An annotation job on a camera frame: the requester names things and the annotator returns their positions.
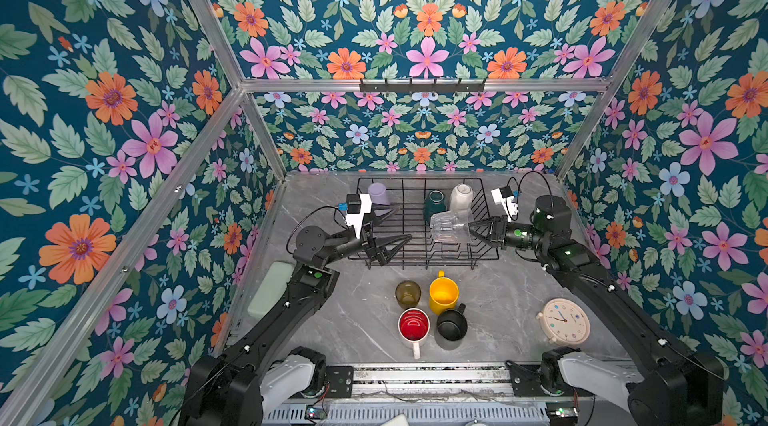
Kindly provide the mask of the clear drinking glass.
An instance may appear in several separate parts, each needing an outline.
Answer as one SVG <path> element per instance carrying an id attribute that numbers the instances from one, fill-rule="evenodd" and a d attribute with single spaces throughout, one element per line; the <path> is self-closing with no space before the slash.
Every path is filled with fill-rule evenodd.
<path id="1" fill-rule="evenodd" d="M 471 241 L 471 221 L 469 210 L 436 213 L 430 218 L 431 238 L 441 244 L 468 244 Z"/>

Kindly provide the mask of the white ceramic mug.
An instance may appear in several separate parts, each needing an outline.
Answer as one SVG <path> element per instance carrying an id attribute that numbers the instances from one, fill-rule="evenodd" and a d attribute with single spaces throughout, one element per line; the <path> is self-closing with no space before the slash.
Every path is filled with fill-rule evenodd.
<path id="1" fill-rule="evenodd" d="M 456 185 L 450 196 L 449 210 L 452 212 L 470 211 L 474 200 L 474 190 L 469 184 Z"/>

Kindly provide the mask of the lilac plastic cup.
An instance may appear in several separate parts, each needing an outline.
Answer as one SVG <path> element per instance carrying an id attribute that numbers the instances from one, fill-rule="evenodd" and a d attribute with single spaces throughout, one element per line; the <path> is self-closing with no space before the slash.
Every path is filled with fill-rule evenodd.
<path id="1" fill-rule="evenodd" d="M 391 201 L 388 196 L 388 190 L 383 183 L 374 182 L 367 188 L 367 193 L 370 196 L 371 202 L 377 205 L 390 205 Z"/>

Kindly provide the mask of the green mug cream interior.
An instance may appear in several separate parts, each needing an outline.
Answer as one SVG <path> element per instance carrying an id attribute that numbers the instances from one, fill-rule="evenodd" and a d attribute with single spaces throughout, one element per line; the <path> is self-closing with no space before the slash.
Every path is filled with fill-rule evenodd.
<path id="1" fill-rule="evenodd" d="M 445 195 L 440 190 L 430 190 L 424 200 L 423 217 L 427 225 L 435 214 L 446 211 Z"/>

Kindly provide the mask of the yellow mug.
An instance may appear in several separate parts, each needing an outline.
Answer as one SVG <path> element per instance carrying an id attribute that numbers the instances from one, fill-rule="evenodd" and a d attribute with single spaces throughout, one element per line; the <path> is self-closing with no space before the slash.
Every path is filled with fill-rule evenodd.
<path id="1" fill-rule="evenodd" d="M 445 272 L 440 270 L 436 279 L 429 286 L 429 308 L 436 314 L 454 309 L 460 298 L 460 289 L 458 284 L 446 276 Z"/>

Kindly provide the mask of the black mug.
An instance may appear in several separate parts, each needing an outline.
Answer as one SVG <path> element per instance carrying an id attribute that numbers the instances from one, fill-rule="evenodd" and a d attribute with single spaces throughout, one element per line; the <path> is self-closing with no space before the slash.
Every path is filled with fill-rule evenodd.
<path id="1" fill-rule="evenodd" d="M 463 342 L 468 332 L 468 322 L 465 317 L 465 304 L 460 304 L 454 309 L 443 311 L 436 321 L 435 341 L 437 345 L 447 351 L 457 349 Z"/>

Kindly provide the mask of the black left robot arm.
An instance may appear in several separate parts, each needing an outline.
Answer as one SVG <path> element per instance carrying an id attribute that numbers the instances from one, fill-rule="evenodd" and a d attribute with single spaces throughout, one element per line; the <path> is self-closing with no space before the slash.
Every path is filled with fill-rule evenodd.
<path id="1" fill-rule="evenodd" d="M 203 356 L 192 367 L 178 411 L 181 425 L 260 425 L 275 409 L 310 386 L 322 386 L 323 355 L 297 348 L 280 351 L 330 298 L 339 279 L 330 264 L 363 253 L 389 263 L 411 240 L 409 234 L 378 237 L 377 230 L 396 207 L 352 201 L 336 209 L 345 223 L 334 234 L 299 225 L 290 235 L 296 264 L 274 305 L 234 345 L 217 357 Z"/>

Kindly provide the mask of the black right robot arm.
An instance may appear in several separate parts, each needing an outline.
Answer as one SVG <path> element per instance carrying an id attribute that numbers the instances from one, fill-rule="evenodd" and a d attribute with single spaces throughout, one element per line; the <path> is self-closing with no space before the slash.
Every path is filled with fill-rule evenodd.
<path id="1" fill-rule="evenodd" d="M 622 369 L 582 352 L 572 340 L 541 357 L 547 393 L 581 389 L 627 411 L 638 425 L 715 425 L 723 415 L 723 367 L 664 331 L 610 278 L 598 256 L 572 237 L 565 199 L 536 199 L 526 223 L 505 216 L 474 221 L 470 234 L 496 249 L 531 250 L 560 286 L 608 328 L 634 363 Z"/>

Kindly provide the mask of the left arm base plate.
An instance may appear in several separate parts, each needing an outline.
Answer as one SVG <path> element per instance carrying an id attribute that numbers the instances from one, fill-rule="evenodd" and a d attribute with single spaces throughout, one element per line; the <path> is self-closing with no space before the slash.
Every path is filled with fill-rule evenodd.
<path id="1" fill-rule="evenodd" d="M 349 365 L 323 366 L 314 372 L 311 398 L 348 399 L 352 397 L 355 368 Z"/>

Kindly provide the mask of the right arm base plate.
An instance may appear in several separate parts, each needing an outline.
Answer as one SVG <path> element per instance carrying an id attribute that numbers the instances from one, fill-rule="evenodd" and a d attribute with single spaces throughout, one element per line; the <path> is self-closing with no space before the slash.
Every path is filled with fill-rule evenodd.
<path id="1" fill-rule="evenodd" d="M 572 396 L 574 389 L 554 378 L 547 369 L 542 372 L 540 364 L 520 364 L 506 360 L 504 366 L 509 373 L 510 385 L 516 397 Z"/>

